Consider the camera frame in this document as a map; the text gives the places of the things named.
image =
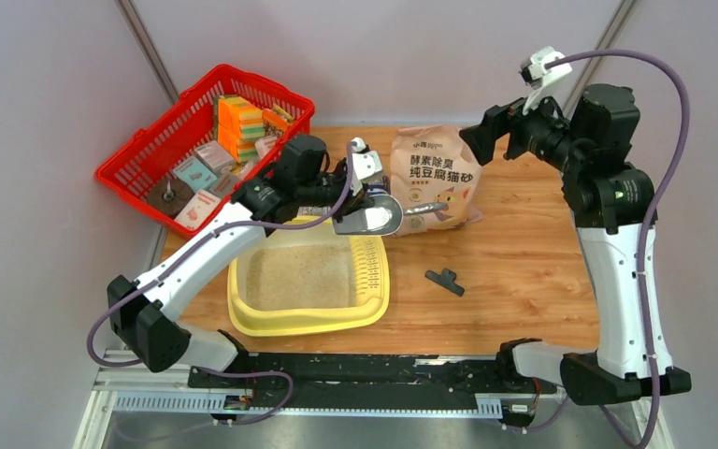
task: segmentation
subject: wooden tabletop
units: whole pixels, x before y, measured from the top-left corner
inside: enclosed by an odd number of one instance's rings
[[[313,128],[332,158],[356,136],[388,167],[396,127]],[[192,301],[182,321],[223,329],[248,350],[365,354],[493,355],[499,344],[538,337],[596,347],[598,316],[557,172],[531,154],[483,169],[474,205],[484,218],[458,230],[384,238],[390,264],[389,309],[370,326],[298,337],[252,338],[238,332],[227,310],[225,270]],[[183,243],[169,235],[164,258]],[[428,281],[449,268],[462,297]]]

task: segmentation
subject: wooden surface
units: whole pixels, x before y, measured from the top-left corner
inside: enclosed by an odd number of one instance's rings
[[[332,159],[361,136],[385,167],[395,127],[314,128]],[[484,218],[459,230],[384,238],[390,262],[389,310],[375,324],[339,332],[258,339],[238,332],[227,310],[227,272],[219,274],[182,316],[223,329],[250,351],[492,355],[523,337],[595,347],[598,317],[557,172],[531,154],[483,169],[474,205]],[[169,235],[164,258],[183,243]],[[424,274],[450,268],[466,288],[457,297]]]

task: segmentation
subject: litter tray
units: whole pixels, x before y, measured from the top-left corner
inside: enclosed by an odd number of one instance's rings
[[[291,223],[307,223],[316,218],[296,217]],[[271,254],[274,249],[314,245],[322,245],[319,248],[342,245],[346,252],[350,248],[350,253],[345,254],[346,269],[351,276],[348,279],[350,291],[347,305],[338,308],[258,310],[247,303],[250,264],[258,252],[266,250]],[[290,279],[291,274],[324,268],[323,260],[302,261],[289,266],[285,275]],[[293,284],[286,283],[285,286],[296,288]],[[309,229],[276,231],[230,264],[227,302],[233,325],[253,337],[315,334],[370,325],[378,321],[389,306],[389,265],[383,241],[380,237],[337,236],[331,220]]]

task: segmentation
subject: cartoon cat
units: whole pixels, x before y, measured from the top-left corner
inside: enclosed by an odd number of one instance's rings
[[[428,226],[428,229],[448,229],[454,226],[463,225],[469,218],[469,196],[470,188],[467,187],[462,192],[455,192],[455,188],[451,187],[444,192],[436,195],[436,202],[447,203],[447,209],[434,212],[437,222]]]

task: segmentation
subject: red plastic basket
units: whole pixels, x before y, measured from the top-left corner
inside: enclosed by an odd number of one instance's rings
[[[219,95],[225,94],[238,94],[260,108],[271,108],[277,104],[295,117],[293,124],[249,177],[279,159],[282,146],[287,140],[298,133],[309,132],[309,119],[315,113],[315,105],[311,100],[259,75],[230,65],[217,65],[193,87],[183,92],[178,103],[157,122],[147,129],[136,131],[122,148],[97,169],[95,178],[116,192],[132,208],[183,237],[193,237],[199,229],[186,229],[174,218],[152,208],[145,202],[145,197],[158,181],[171,179],[172,168],[193,154],[196,147],[213,140],[213,102]],[[213,219],[229,199],[230,196],[227,196],[222,200],[200,229]]]

